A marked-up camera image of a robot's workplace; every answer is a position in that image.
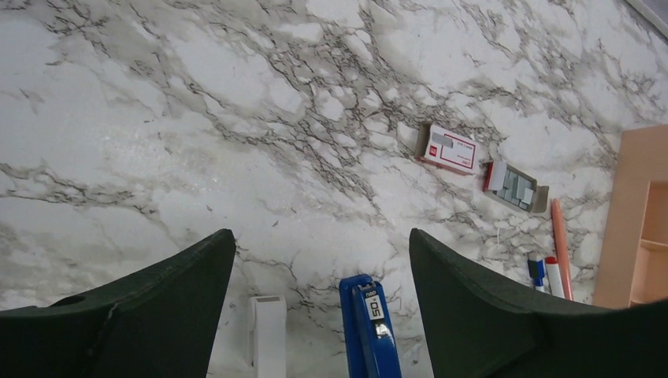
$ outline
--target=white label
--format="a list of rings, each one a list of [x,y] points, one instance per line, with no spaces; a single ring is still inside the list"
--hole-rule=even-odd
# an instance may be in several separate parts
[[[440,158],[450,163],[466,168],[473,168],[473,156],[476,153],[476,146],[465,140],[458,139],[455,136],[445,135],[452,139],[452,147],[443,145],[440,149]]]
[[[383,307],[380,305],[380,297],[378,295],[365,298],[364,302],[366,302],[366,310],[369,312],[369,319],[375,321],[385,318]]]

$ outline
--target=cardboard box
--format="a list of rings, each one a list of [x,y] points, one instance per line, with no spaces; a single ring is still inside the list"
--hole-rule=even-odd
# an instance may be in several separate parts
[[[513,210],[544,213],[550,187],[538,186],[533,177],[503,161],[488,166],[484,193]]]
[[[437,124],[420,125],[415,159],[462,175],[477,171],[480,147],[473,140],[449,132]]]

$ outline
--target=label on stapler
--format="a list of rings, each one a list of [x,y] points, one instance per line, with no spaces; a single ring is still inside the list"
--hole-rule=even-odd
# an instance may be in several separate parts
[[[376,291],[370,291],[366,293],[367,296],[364,298],[366,302],[366,311],[369,312],[369,319],[372,321],[378,319],[384,319],[385,314],[383,313],[383,307],[380,306],[380,297]]]

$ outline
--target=blue stapler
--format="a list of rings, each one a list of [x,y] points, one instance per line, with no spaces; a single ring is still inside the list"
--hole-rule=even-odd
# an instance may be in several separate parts
[[[361,274],[339,283],[351,378],[401,378],[383,287]]]

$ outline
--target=black object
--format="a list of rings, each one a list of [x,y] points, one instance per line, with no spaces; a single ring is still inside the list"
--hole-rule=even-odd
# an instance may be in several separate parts
[[[668,302],[612,310],[516,283],[421,230],[410,263],[435,378],[668,376]]]
[[[235,252],[220,230],[49,307],[0,312],[0,376],[206,376]]]

